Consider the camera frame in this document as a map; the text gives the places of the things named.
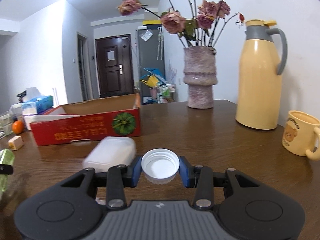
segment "orange fruit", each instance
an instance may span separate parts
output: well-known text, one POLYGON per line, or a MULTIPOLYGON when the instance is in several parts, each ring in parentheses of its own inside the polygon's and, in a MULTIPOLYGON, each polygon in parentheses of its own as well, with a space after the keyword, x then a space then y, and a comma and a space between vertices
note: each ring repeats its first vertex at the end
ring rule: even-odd
POLYGON ((20 134, 22 133, 24 130, 24 124, 22 121, 18 120, 18 121, 15 121, 12 125, 12 131, 15 133, 15 134, 20 134))

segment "gray thermos handle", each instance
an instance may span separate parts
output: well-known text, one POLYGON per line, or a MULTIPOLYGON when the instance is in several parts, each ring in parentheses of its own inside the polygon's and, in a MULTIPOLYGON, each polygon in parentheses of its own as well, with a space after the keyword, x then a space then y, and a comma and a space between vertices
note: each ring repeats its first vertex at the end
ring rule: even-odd
POLYGON ((274 35, 274 34, 279 34, 282 42, 282 59, 281 62, 278 65, 278 70, 277 70, 277 75, 281 75, 284 71, 285 65, 287 64, 287 59, 288 59, 288 43, 287 43, 287 38, 285 37, 285 34, 282 30, 278 28, 274 29, 268 29, 266 30, 267 34, 269 35, 274 35))

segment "bouquet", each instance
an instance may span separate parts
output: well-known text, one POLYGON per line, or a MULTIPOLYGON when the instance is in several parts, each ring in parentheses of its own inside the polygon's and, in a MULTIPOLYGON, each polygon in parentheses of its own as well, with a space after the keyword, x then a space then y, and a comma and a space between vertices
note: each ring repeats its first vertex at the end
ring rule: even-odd
POLYGON ((160 16, 148 10, 146 5, 143 5, 139 0, 123 0, 118 6, 118 10, 123 16, 128 16, 139 9, 156 15, 160 18, 163 27, 168 33, 176 34, 184 47, 214 47, 226 24, 231 19, 238 16, 239 18, 236 24, 242 25, 244 22, 244 16, 239 12, 227 19, 227 16, 230 15, 231 8, 225 0, 220 0, 219 2, 202 0, 200 6, 196 5, 196 0, 193 0, 193 3, 191 0, 188 0, 188 2, 192 13, 191 19, 186 19, 181 16, 180 12, 173 6, 171 0, 169 0, 171 7, 160 16), (215 38, 217 25, 220 20, 223 20, 224 24, 217 38, 215 38))

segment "yellow mug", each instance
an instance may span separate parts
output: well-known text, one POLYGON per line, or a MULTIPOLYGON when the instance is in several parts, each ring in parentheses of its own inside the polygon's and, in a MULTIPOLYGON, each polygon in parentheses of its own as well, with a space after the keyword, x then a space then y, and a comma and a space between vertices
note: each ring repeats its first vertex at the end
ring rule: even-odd
POLYGON ((315 148, 316 139, 320 141, 320 121, 310 114, 300 111, 289 111, 282 137, 282 145, 288 151, 307 156, 310 160, 320 160, 320 148, 315 148))

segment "brown tabletop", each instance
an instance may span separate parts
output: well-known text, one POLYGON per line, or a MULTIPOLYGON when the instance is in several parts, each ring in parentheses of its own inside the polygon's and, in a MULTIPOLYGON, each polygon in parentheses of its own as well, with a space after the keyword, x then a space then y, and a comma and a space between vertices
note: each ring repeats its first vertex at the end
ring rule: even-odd
MULTIPOLYGON (((291 196, 306 212, 299 240, 320 239, 320 162, 291 154, 281 145, 283 128, 256 131, 235 121, 236 105, 216 100, 214 108, 196 110, 185 102, 141 107, 141 137, 133 138, 143 155, 154 148, 167 148, 224 172, 234 167, 291 196)), ((13 223, 13 212, 24 199, 81 170, 82 160, 98 142, 37 147, 31 132, 21 135, 25 146, 16 151, 14 175, 0 205, 0 239, 21 239, 13 223)), ((7 138, 0 140, 0 149, 7 138)), ((138 187, 126 188, 127 202, 142 200, 192 200, 195 190, 182 186, 177 176, 167 185, 153 185, 143 175, 138 187)), ((105 189, 97 197, 104 199, 105 189)), ((223 190, 215 188, 215 203, 223 201, 223 190)))

